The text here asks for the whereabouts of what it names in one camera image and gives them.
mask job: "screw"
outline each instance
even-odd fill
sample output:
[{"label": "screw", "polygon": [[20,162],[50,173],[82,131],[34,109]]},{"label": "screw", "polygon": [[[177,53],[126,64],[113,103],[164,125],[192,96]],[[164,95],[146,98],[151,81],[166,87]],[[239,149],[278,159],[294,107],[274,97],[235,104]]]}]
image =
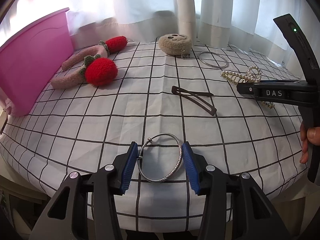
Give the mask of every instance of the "screw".
[{"label": "screw", "polygon": [[78,177],[78,172],[74,171],[70,173],[70,178],[75,179],[76,177]]},{"label": "screw", "polygon": [[112,171],[115,167],[112,164],[108,164],[104,167],[106,171]]},{"label": "screw", "polygon": [[244,173],[241,174],[241,177],[244,178],[244,179],[248,179],[248,178],[250,178],[250,174],[244,172]]},{"label": "screw", "polygon": [[213,166],[213,165],[208,165],[208,166],[206,166],[205,169],[206,169],[207,171],[214,171],[214,170],[216,169],[216,167]]}]

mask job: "white curtain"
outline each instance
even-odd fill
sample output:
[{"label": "white curtain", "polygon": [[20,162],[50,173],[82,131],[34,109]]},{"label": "white curtain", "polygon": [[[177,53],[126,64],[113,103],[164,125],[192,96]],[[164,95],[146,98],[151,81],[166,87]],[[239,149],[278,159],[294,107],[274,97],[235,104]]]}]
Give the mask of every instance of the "white curtain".
[{"label": "white curtain", "polygon": [[196,37],[208,46],[231,43],[254,49],[295,75],[302,70],[273,18],[290,13],[320,60],[320,23],[305,0],[16,0],[0,24],[0,45],[53,11],[69,7],[75,49],[114,36],[150,42],[168,33]]}]

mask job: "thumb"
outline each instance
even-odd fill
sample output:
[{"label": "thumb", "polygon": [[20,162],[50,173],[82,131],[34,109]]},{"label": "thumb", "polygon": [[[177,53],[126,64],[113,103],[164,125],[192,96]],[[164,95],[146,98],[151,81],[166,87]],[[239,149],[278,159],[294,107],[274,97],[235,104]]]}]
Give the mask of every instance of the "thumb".
[{"label": "thumb", "polygon": [[320,145],[320,127],[312,127],[307,132],[308,141],[314,145]]}]

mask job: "brown hair clip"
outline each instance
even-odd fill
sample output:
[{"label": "brown hair clip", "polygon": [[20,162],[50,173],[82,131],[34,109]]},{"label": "brown hair clip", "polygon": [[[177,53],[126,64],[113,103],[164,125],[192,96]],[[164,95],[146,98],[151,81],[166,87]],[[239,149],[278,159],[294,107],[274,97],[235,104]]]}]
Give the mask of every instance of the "brown hair clip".
[{"label": "brown hair clip", "polygon": [[[204,101],[202,98],[199,97],[199,96],[202,96],[202,97],[214,97],[214,94],[212,94],[212,93],[188,91],[188,90],[185,90],[183,88],[176,87],[176,86],[172,86],[171,93],[174,94],[174,95],[182,96],[182,97],[194,102],[196,105],[200,106],[202,109],[207,111],[212,116],[214,116],[216,114],[216,112],[217,112],[217,109],[213,105],[210,105],[208,102]],[[186,94],[189,94],[189,95],[195,97],[199,101],[203,102],[210,109],[208,109],[207,107],[205,107],[204,105],[202,105],[201,103],[199,103],[198,101],[194,100],[193,98],[189,97]]]}]

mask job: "metal bangle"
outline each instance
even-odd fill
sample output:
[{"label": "metal bangle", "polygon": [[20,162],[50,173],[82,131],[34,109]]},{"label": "metal bangle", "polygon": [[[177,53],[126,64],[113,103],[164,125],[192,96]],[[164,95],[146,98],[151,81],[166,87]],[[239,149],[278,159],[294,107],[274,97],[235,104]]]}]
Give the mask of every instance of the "metal bangle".
[{"label": "metal bangle", "polygon": [[[223,61],[224,61],[226,64],[225,64],[224,66],[215,66],[215,65],[209,64],[208,62],[204,62],[203,59],[200,58],[200,55],[201,55],[201,54],[204,54],[204,53],[209,53],[209,54],[212,54],[212,55],[216,55],[216,56],[222,58]],[[202,62],[203,64],[206,64],[207,66],[210,66],[210,67],[213,67],[213,68],[222,69],[222,68],[226,68],[226,67],[229,66],[229,63],[227,62],[227,60],[226,60],[224,57],[222,57],[221,55],[219,55],[219,54],[217,54],[217,53],[215,53],[215,52],[211,52],[211,51],[203,51],[203,52],[200,52],[200,53],[198,54],[198,58],[199,58],[199,60],[201,60],[201,62]]]},{"label": "metal bangle", "polygon": [[[143,174],[142,172],[142,168],[141,168],[141,164],[142,164],[142,151],[143,149],[145,148],[145,146],[148,144],[148,143],[151,143],[152,140],[156,137],[159,137],[159,136],[162,136],[162,135],[167,135],[167,136],[170,136],[172,137],[173,139],[176,140],[177,144],[178,144],[178,147],[179,147],[179,159],[178,159],[178,162],[176,164],[176,166],[173,168],[172,171],[170,171],[170,173],[165,176],[164,178],[162,179],[150,179],[148,178],[145,174]],[[138,158],[137,158],[137,162],[138,162],[138,168],[139,168],[139,172],[140,174],[147,180],[147,181],[150,181],[150,182],[163,182],[165,180],[167,180],[172,174],[174,174],[176,172],[176,170],[179,168],[180,164],[181,164],[181,161],[182,161],[182,147],[181,147],[181,143],[179,142],[179,139],[174,136],[173,134],[171,133],[159,133],[155,136],[153,136],[152,138],[148,138],[148,140],[144,143],[144,145],[142,145],[141,149],[140,149],[140,152],[138,154]]]}]

